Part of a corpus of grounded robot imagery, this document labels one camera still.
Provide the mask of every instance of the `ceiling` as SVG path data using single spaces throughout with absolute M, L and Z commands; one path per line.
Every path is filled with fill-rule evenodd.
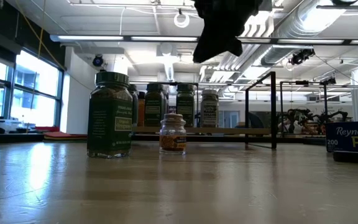
M 47 0 L 47 17 L 42 24 L 41 8 L 44 0 L 6 0 L 9 4 L 16 6 L 16 1 L 21 5 L 24 14 L 38 25 L 43 26 L 50 34 L 82 34 L 82 35 L 183 35 L 197 36 L 203 30 L 203 20 L 190 16 L 190 24 L 186 28 L 179 28 L 173 23 L 172 13 L 176 10 L 157 9 L 157 18 L 154 18 L 151 9 L 100 8 L 94 6 L 72 6 L 72 3 L 98 3 L 98 4 L 150 4 L 150 0 Z M 283 10 L 274 15 L 274 24 L 277 24 L 299 3 L 301 0 L 284 0 Z M 183 4 L 183 0 L 161 0 L 162 5 Z M 333 38 L 342 37 L 358 38 L 358 11 L 347 11 L 331 26 L 322 31 L 318 37 Z M 157 76 L 158 72 L 164 72 L 161 63 L 154 63 L 158 43 L 133 43 L 133 42 L 81 42 L 73 43 L 79 49 L 92 49 L 96 47 L 122 47 L 127 56 L 134 64 L 129 70 L 130 78 Z M 175 73 L 199 74 L 202 65 L 192 63 L 192 51 L 195 44 L 176 44 L 178 53 L 181 54 L 179 63 L 173 65 Z M 332 67 L 339 69 L 345 75 L 355 69 L 358 64 L 358 47 L 329 47 L 316 46 L 316 55 L 326 61 Z M 83 54 L 80 57 L 91 63 L 92 54 Z M 218 55 L 207 64 L 217 65 L 223 59 L 224 54 Z M 333 70 L 326 62 L 312 57 L 302 65 L 292 69 L 287 66 L 286 61 L 279 63 L 276 71 L 280 80 L 312 80 L 326 72 Z M 338 83 L 349 83 L 350 80 L 344 75 L 336 74 Z

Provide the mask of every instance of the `window frame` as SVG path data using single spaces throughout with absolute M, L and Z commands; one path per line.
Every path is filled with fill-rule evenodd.
M 26 53 L 31 54 L 32 56 L 36 57 L 35 54 L 33 52 L 31 52 L 30 50 L 28 50 L 26 48 L 23 48 L 22 50 L 25 51 Z M 14 64 L 14 67 L 7 65 L 6 79 L 0 80 L 0 87 L 4 88 L 4 101 L 2 104 L 2 115 L 0 116 L 0 118 L 11 119 L 12 102 L 13 102 L 13 97 L 14 97 L 13 92 L 14 92 L 14 89 L 17 89 L 17 90 L 21 90 L 23 92 L 28 92 L 30 94 L 44 96 L 44 97 L 51 98 L 51 99 L 55 100 L 55 114 L 54 114 L 53 125 L 55 127 L 60 127 L 60 113 L 62 111 L 63 70 L 60 69 L 58 66 L 56 66 L 54 63 L 51 63 L 42 57 L 40 57 L 39 59 L 58 70 L 57 95 L 56 96 L 49 95 L 47 93 L 43 93 L 38 90 L 33 90 L 32 88 L 26 87 L 24 85 L 16 84 L 15 79 L 16 79 L 16 75 L 17 75 L 17 70 L 16 70 L 17 65 L 16 65 L 16 63 Z

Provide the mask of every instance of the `wooden table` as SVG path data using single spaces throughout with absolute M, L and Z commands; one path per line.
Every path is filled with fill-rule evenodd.
M 135 143 L 124 159 L 84 143 L 0 145 L 0 223 L 358 223 L 358 164 L 320 146 Z

